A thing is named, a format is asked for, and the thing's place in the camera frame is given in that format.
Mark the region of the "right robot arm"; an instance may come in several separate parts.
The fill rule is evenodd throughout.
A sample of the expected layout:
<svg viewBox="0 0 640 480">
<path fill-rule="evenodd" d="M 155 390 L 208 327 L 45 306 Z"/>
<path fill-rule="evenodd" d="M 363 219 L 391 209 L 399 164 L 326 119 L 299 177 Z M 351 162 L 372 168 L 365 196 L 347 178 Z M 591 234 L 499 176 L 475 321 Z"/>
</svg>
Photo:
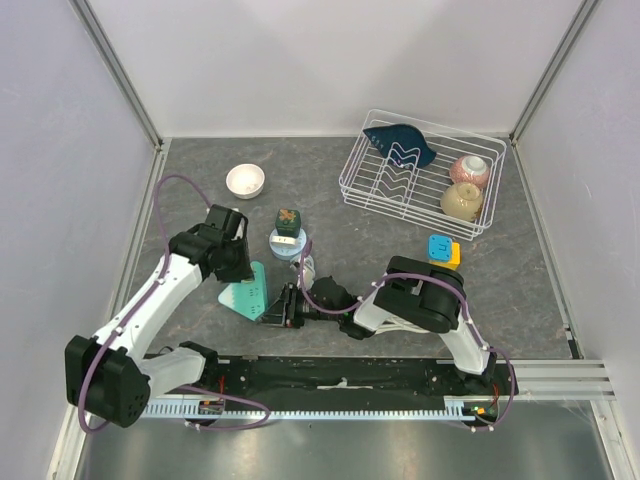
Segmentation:
<svg viewBox="0 0 640 480">
<path fill-rule="evenodd" d="M 313 280 L 310 288 L 301 279 L 283 286 L 259 322 L 300 328 L 308 320 L 333 321 L 356 340 L 393 330 L 434 333 L 453 357 L 460 386 L 477 394 L 494 381 L 496 354 L 473 325 L 463 285 L 451 269 L 394 256 L 363 297 L 331 276 Z"/>
</svg>

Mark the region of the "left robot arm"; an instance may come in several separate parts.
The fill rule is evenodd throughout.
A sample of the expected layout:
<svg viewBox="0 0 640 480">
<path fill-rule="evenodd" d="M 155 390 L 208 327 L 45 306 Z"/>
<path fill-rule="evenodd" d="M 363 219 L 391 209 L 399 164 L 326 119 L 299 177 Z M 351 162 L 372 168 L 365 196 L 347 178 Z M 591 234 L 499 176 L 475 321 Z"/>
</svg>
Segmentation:
<svg viewBox="0 0 640 480">
<path fill-rule="evenodd" d="M 123 428 L 148 402 L 183 386 L 208 393 L 219 382 L 214 350 L 185 342 L 167 354 L 146 352 L 162 326 L 206 279 L 240 283 L 253 279 L 248 219 L 219 205 L 204 222 L 173 236 L 155 271 L 123 309 L 91 337 L 74 336 L 64 352 L 66 395 L 81 428 L 92 432 L 92 414 Z"/>
</svg>

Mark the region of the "blue cube plug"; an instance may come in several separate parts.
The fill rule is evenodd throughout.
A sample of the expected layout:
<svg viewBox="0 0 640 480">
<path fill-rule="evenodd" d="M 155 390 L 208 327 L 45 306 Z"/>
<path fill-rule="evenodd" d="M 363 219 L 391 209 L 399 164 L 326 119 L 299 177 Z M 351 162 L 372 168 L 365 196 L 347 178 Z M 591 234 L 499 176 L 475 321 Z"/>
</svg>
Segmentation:
<svg viewBox="0 0 640 480">
<path fill-rule="evenodd" d="M 445 235 L 432 234 L 427 242 L 429 260 L 449 262 L 453 255 L 453 240 Z"/>
</svg>

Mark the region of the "yellow plug adapter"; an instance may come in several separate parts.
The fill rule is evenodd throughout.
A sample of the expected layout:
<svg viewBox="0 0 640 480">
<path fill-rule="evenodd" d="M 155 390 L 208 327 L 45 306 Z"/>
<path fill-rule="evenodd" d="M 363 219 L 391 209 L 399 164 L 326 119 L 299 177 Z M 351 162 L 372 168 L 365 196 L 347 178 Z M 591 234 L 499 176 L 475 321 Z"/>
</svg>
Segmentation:
<svg viewBox="0 0 640 480">
<path fill-rule="evenodd" d="M 458 242 L 451 244 L 451 254 L 449 260 L 445 263 L 445 267 L 451 270 L 457 270 L 461 264 L 461 250 Z"/>
</svg>

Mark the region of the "white plug adapter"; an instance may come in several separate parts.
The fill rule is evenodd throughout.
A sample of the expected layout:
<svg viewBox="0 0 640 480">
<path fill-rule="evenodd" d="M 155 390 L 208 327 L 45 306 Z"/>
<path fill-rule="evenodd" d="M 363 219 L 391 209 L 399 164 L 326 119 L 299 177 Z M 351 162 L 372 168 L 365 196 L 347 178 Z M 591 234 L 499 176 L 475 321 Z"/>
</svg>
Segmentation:
<svg viewBox="0 0 640 480">
<path fill-rule="evenodd" d="M 296 238 L 280 235 L 272 236 L 269 242 L 271 245 L 274 245 L 278 248 L 294 248 L 297 245 Z"/>
</svg>

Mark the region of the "dark green cube plug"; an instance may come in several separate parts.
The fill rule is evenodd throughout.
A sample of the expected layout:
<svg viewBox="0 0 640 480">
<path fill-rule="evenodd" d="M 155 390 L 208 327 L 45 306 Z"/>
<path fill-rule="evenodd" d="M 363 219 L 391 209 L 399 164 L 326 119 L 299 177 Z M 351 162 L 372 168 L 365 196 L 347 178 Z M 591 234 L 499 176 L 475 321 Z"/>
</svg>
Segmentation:
<svg viewBox="0 0 640 480">
<path fill-rule="evenodd" d="M 301 230 L 301 214 L 295 209 L 281 208 L 275 220 L 276 232 L 279 236 L 297 238 Z"/>
</svg>

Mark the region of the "round light blue socket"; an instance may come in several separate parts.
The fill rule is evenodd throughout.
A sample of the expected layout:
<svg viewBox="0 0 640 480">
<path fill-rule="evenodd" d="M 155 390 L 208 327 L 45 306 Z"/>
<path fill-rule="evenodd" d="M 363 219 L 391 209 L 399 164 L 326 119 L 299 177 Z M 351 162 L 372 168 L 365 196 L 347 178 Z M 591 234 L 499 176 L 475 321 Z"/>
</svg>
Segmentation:
<svg viewBox="0 0 640 480">
<path fill-rule="evenodd" d="M 276 232 L 276 229 L 274 229 L 271 232 L 269 236 L 269 240 L 272 236 L 275 236 L 275 235 L 278 235 Z M 296 257 L 301 253 L 301 251 L 303 250 L 303 248 L 307 243 L 307 235 L 303 228 L 301 228 L 300 235 L 296 239 L 297 239 L 297 245 L 294 248 L 278 248 L 278 247 L 275 247 L 274 245 L 271 245 L 269 242 L 269 247 L 271 249 L 272 254 L 277 259 L 280 259 L 280 260 L 289 261 L 293 259 L 294 257 Z"/>
</svg>

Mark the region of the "teal triangular power strip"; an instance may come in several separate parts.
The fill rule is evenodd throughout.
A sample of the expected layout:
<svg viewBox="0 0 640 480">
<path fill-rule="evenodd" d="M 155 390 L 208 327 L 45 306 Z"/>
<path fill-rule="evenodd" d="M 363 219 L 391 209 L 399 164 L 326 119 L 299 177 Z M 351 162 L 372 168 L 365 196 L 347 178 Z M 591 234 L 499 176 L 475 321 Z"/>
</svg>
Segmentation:
<svg viewBox="0 0 640 480">
<path fill-rule="evenodd" d="M 233 312 L 257 322 L 268 306 L 268 289 L 264 265 L 251 262 L 254 273 L 252 281 L 227 285 L 218 295 L 218 302 Z"/>
</svg>

